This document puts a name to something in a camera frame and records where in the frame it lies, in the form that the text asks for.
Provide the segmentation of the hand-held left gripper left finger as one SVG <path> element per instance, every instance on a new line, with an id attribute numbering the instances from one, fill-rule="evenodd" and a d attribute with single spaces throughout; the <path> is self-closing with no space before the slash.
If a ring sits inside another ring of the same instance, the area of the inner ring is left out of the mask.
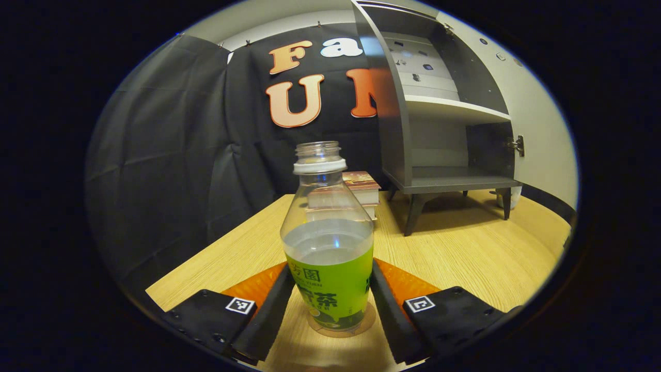
<path id="1" fill-rule="evenodd" d="M 222 292 L 202 289 L 162 313 L 162 320 L 207 352 L 264 362 L 278 335 L 294 280 L 286 262 Z"/>

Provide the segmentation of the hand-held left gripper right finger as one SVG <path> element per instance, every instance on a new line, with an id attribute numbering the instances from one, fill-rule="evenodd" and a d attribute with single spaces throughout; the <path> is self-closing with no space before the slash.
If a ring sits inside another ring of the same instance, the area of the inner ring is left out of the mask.
<path id="1" fill-rule="evenodd" d="M 463 287 L 439 289 L 383 260 L 373 262 L 370 287 L 397 363 L 450 358 L 522 308 L 503 312 Z"/>

